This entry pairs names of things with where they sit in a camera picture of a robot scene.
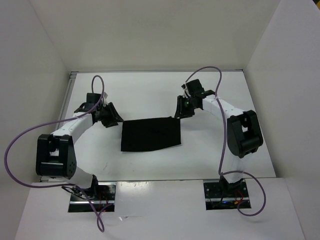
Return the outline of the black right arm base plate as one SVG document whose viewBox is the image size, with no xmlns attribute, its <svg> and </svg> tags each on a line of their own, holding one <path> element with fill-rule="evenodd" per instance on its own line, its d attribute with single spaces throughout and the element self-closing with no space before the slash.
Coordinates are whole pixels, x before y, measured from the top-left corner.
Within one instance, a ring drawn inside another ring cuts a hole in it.
<svg viewBox="0 0 320 240">
<path fill-rule="evenodd" d="M 233 210 L 237 209 L 238 204 L 240 204 L 240 209 L 252 208 L 245 181 L 229 191 L 223 191 L 223 187 L 217 180 L 204 181 L 203 189 L 207 211 Z"/>
</svg>

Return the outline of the black skirt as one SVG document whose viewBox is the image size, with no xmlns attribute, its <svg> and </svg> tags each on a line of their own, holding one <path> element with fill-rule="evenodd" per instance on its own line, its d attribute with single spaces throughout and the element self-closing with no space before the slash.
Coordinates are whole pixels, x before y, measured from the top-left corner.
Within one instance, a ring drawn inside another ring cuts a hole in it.
<svg viewBox="0 0 320 240">
<path fill-rule="evenodd" d="M 122 152 L 152 152 L 181 144 L 181 121 L 173 117 L 126 120 L 122 124 Z"/>
</svg>

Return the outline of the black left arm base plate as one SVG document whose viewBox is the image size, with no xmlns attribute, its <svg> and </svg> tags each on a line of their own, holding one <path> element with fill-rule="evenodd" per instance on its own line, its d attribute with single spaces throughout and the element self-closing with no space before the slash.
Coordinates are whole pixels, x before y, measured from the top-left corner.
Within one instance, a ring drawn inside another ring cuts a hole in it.
<svg viewBox="0 0 320 240">
<path fill-rule="evenodd" d="M 88 195 L 95 210 L 99 212 L 114 212 L 116 198 L 115 182 L 99 182 L 99 193 L 95 196 Z M 69 213 L 89 213 L 93 212 L 85 195 L 78 189 L 68 189 L 70 200 L 68 205 Z"/>
</svg>

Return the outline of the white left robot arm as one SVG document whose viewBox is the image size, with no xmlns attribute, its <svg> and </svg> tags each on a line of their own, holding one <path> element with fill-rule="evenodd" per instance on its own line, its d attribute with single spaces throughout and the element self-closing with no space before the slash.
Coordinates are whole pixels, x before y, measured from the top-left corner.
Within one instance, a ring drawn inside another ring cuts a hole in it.
<svg viewBox="0 0 320 240">
<path fill-rule="evenodd" d="M 72 120 L 51 134 L 38 137 L 35 165 L 37 175 L 64 180 L 73 185 L 70 190 L 74 195 L 88 200 L 103 194 L 103 188 L 94 174 L 77 166 L 74 143 L 97 122 L 109 128 L 124 121 L 112 102 L 100 102 L 95 110 L 85 114 L 93 106 L 92 103 L 82 103 L 74 111 Z"/>
</svg>

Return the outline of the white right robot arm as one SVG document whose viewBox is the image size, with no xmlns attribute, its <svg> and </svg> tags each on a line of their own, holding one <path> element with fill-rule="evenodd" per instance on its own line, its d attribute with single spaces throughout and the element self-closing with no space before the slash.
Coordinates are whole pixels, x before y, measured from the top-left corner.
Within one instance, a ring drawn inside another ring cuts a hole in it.
<svg viewBox="0 0 320 240">
<path fill-rule="evenodd" d="M 190 118 L 195 115 L 195 109 L 211 113 L 222 121 L 219 191 L 223 196 L 229 197 L 243 181 L 246 160 L 263 145 L 258 116 L 254 110 L 239 109 L 213 95 L 205 98 L 179 95 L 174 117 Z"/>
</svg>

